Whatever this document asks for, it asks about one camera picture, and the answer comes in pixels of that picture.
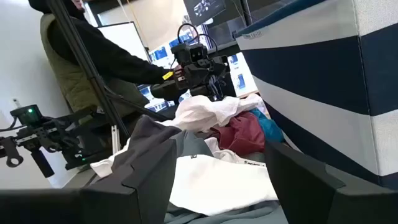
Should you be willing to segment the crinkled white shirt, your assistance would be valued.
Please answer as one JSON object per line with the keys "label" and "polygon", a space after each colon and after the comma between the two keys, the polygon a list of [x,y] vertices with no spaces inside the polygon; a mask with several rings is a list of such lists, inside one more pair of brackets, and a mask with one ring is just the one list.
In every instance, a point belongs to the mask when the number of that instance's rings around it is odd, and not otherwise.
{"label": "crinkled white shirt", "polygon": [[[250,94],[244,99],[232,96],[226,96],[221,101],[210,101],[205,96],[193,96],[183,100],[175,112],[175,118],[163,122],[154,121],[149,116],[143,115],[137,121],[134,134],[143,131],[145,124],[155,126],[155,123],[163,126],[173,126],[182,131],[208,131],[214,126],[226,126],[230,119],[244,111],[258,109],[263,115],[266,115],[266,106],[263,99],[257,94]],[[127,151],[129,143],[133,135],[127,139],[127,143],[123,145],[121,150],[112,154],[105,159],[90,164],[90,167],[99,177],[106,177],[112,173],[114,159],[119,154]]]}

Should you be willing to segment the person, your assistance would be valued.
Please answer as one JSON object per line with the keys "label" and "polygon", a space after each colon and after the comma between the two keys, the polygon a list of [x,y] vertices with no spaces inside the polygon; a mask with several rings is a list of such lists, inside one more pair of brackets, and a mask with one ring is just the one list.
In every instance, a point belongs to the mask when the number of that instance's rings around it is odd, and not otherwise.
{"label": "person", "polygon": [[[40,19],[42,45],[55,78],[72,111],[76,112],[100,101],[70,48],[47,0],[28,0],[30,7],[43,15]],[[145,106],[148,99],[138,85],[164,83],[168,70],[131,55],[85,18],[81,0],[59,0],[64,3],[96,70],[106,86],[124,99]]]}

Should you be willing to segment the bright blue garment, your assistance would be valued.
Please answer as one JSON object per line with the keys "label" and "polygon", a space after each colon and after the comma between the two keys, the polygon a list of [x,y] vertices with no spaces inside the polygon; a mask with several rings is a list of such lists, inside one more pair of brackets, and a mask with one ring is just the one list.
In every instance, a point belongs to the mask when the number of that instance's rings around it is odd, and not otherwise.
{"label": "bright blue garment", "polygon": [[269,141],[283,142],[284,136],[282,130],[273,119],[269,119],[259,109],[255,108],[249,111],[257,117],[258,123],[262,128],[265,138]]}

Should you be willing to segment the grey-green hoodie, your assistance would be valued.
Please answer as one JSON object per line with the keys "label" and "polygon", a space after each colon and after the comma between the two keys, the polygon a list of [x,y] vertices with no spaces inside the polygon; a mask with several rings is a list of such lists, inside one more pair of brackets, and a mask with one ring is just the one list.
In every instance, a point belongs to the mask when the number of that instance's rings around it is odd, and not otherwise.
{"label": "grey-green hoodie", "polygon": [[[196,137],[192,132],[183,131],[178,135],[183,141],[181,156],[187,156],[195,152],[201,152],[200,141],[205,140]],[[264,154],[255,152],[242,156],[256,162],[265,163]],[[248,207],[231,210],[218,215],[207,216],[196,213],[186,208],[176,207],[169,203],[165,218],[165,224],[288,224],[283,209],[278,201],[259,202]]]}

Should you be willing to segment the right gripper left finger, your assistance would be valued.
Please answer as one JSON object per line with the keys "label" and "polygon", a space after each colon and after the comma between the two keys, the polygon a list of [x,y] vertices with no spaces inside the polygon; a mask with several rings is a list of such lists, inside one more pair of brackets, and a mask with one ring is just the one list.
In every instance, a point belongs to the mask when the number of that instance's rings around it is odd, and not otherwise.
{"label": "right gripper left finger", "polygon": [[169,139],[81,190],[81,224],[163,224],[176,160]]}

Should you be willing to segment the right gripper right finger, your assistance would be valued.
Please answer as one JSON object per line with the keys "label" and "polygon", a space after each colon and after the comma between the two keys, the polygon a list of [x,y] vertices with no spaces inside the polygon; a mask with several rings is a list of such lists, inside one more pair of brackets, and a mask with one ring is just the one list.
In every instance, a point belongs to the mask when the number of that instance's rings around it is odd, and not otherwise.
{"label": "right gripper right finger", "polygon": [[398,190],[381,187],[278,142],[266,167],[289,224],[398,224]]}

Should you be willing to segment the white board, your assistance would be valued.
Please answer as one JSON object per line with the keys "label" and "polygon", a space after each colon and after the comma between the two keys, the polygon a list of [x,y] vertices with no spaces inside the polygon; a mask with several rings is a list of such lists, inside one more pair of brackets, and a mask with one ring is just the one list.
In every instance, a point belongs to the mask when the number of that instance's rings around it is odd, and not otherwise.
{"label": "white board", "polygon": [[128,51],[131,55],[146,61],[149,60],[147,50],[133,21],[101,26],[98,29],[107,39]]}

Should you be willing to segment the maroon shirt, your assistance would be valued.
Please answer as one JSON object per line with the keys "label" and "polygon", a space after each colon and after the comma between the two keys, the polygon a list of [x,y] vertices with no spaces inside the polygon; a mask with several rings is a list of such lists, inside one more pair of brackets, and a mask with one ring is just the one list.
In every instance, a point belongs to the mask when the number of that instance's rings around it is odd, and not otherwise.
{"label": "maroon shirt", "polygon": [[244,111],[230,119],[226,126],[210,128],[220,149],[228,149],[238,156],[246,156],[265,149],[265,134],[257,116]]}

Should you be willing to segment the navy white striped fabric basket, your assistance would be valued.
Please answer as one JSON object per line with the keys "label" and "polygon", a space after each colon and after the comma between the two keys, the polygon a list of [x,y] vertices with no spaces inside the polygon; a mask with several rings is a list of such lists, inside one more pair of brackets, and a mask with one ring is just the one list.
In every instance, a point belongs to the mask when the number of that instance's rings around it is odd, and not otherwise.
{"label": "navy white striped fabric basket", "polygon": [[290,0],[236,40],[293,148],[398,190],[398,0]]}

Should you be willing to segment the black monitor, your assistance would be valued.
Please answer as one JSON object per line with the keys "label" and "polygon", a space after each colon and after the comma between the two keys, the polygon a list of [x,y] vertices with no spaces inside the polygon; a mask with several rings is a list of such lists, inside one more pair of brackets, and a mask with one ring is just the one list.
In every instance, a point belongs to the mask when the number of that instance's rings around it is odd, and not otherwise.
{"label": "black monitor", "polygon": [[226,9],[224,0],[183,0],[193,25],[199,26]]}

